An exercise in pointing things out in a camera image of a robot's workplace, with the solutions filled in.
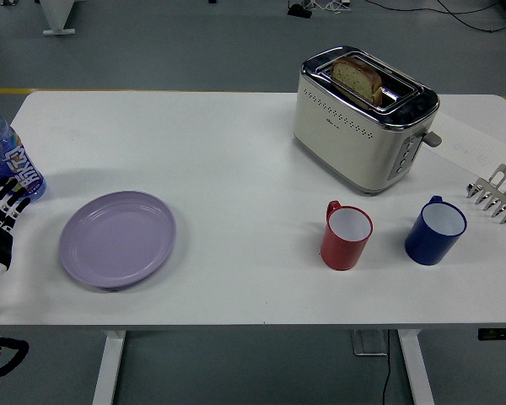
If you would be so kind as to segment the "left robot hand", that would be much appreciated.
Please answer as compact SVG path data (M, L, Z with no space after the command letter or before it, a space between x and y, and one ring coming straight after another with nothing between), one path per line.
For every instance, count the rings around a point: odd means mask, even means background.
M12 230L19 215L28 207L31 200L25 196L26 189L16 178L0 178L0 276L8 269L12 261Z

